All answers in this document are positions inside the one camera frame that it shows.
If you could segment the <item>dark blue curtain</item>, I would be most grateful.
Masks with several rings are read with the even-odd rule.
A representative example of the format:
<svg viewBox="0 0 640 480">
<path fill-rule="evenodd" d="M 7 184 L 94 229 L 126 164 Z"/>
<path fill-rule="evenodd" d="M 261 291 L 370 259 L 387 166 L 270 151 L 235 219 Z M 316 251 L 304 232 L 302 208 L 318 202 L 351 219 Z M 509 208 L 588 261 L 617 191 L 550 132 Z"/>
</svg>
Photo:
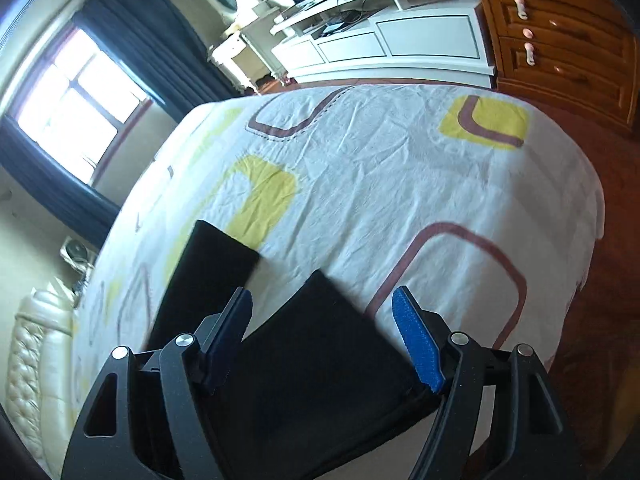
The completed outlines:
<svg viewBox="0 0 640 480">
<path fill-rule="evenodd" d="M 73 176 L 6 115 L 1 117 L 1 166 L 55 218 L 91 245 L 103 246 L 119 206 Z"/>
<path fill-rule="evenodd" d="M 73 22 L 175 122 L 240 95 L 170 0 L 86 0 Z"/>
</svg>

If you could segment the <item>cream tufted leather headboard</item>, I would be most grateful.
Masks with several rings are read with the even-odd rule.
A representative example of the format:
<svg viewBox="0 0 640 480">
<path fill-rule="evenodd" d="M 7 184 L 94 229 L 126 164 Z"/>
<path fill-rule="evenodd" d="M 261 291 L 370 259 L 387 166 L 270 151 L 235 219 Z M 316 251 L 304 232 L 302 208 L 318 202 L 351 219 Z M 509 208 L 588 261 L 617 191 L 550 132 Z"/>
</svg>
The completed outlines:
<svg viewBox="0 0 640 480">
<path fill-rule="evenodd" d="M 48 290 L 26 296 L 15 315 L 6 371 L 9 421 L 52 479 L 61 477 L 72 407 L 73 308 Z"/>
</svg>

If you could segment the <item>black pants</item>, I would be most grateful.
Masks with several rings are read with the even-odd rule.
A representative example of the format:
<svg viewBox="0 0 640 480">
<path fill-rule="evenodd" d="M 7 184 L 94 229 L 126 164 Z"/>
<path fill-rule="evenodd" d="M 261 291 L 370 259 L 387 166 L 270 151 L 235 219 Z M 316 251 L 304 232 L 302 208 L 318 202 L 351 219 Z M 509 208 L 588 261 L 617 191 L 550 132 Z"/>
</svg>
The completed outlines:
<svg viewBox="0 0 640 480">
<path fill-rule="evenodd" d="M 196 330 L 245 285 L 258 252 L 198 220 L 152 328 L 146 350 Z M 160 378 L 141 374 L 137 458 L 157 474 L 182 474 Z M 213 446 L 230 479 L 315 479 L 375 450 L 437 408 L 409 362 L 320 271 L 240 344 L 228 377 L 204 398 Z"/>
</svg>

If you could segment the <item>wooden drawer dresser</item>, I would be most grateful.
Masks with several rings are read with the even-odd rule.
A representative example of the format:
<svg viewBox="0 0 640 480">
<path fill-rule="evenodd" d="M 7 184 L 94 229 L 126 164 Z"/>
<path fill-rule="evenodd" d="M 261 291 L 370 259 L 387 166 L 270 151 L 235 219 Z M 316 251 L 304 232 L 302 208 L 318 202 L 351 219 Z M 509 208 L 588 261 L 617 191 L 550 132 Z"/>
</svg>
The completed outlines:
<svg viewBox="0 0 640 480">
<path fill-rule="evenodd" d="M 480 0 L 500 92 L 639 132 L 639 40 L 613 0 Z"/>
</svg>

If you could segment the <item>dark blue curtain right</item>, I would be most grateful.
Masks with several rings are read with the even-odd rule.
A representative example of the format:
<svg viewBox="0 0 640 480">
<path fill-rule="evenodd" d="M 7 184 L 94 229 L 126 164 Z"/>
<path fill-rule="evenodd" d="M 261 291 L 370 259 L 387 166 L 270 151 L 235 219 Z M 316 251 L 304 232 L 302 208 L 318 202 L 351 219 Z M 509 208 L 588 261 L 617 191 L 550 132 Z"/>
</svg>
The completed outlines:
<svg viewBox="0 0 640 480">
<path fill-rule="evenodd" d="M 73 22 L 175 122 L 240 95 L 170 0 L 86 0 Z"/>
</svg>

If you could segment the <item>white tv cabinet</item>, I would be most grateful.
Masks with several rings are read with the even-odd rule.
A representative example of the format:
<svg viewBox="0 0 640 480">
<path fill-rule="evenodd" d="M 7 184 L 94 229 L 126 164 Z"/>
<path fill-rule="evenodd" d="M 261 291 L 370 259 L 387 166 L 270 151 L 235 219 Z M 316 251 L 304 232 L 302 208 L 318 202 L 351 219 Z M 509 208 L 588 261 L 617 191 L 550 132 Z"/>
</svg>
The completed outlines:
<svg viewBox="0 0 640 480">
<path fill-rule="evenodd" d="M 416 79 L 491 88 L 480 0 L 311 0 L 283 12 L 272 48 L 298 82 Z"/>
</svg>

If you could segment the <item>dark blue curtain left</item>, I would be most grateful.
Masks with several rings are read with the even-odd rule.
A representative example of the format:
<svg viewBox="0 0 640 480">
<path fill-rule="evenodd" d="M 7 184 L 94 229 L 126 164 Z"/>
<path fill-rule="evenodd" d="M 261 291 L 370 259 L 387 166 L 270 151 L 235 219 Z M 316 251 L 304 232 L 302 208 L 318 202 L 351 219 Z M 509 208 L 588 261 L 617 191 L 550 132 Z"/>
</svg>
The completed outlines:
<svg viewBox="0 0 640 480">
<path fill-rule="evenodd" d="M 1 117 L 1 166 L 55 218 L 91 245 L 103 246 L 119 206 L 73 176 L 6 115 Z"/>
</svg>

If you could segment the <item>white box fan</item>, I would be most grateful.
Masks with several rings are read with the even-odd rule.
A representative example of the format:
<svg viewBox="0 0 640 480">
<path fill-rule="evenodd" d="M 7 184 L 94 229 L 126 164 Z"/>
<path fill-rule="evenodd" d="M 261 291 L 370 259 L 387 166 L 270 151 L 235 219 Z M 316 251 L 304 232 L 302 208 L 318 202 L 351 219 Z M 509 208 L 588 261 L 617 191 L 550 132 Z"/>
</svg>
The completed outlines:
<svg viewBox="0 0 640 480">
<path fill-rule="evenodd" d="M 79 274 L 86 273 L 96 262 L 96 253 L 80 240 L 70 236 L 64 240 L 60 248 L 60 256 Z"/>
</svg>

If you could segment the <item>bedroom window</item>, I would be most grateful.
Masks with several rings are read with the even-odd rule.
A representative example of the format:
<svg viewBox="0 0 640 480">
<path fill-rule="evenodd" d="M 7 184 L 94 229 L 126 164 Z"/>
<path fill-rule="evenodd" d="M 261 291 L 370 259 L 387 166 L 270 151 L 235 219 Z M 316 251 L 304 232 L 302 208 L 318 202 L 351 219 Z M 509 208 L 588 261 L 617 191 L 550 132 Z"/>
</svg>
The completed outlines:
<svg viewBox="0 0 640 480">
<path fill-rule="evenodd" d="M 14 110 L 17 125 L 91 183 L 107 151 L 150 98 L 82 29 L 47 50 Z"/>
</svg>

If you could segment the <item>patterned white bed sheet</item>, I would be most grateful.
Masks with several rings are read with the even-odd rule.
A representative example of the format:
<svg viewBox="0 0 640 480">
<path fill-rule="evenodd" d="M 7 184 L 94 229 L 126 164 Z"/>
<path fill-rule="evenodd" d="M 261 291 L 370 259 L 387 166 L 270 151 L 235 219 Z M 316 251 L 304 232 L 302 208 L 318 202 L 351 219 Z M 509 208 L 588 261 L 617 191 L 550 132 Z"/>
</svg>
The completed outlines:
<svg viewBox="0 0 640 480">
<path fill-rule="evenodd" d="M 74 319 L 74 408 L 111 350 L 203 301 L 162 304 L 206 221 L 259 254 L 251 328 L 321 271 L 395 345 L 392 291 L 479 344 L 551 363 L 604 233 L 596 170 L 547 115 L 500 94 L 358 84 L 194 108 L 130 191 Z"/>
</svg>

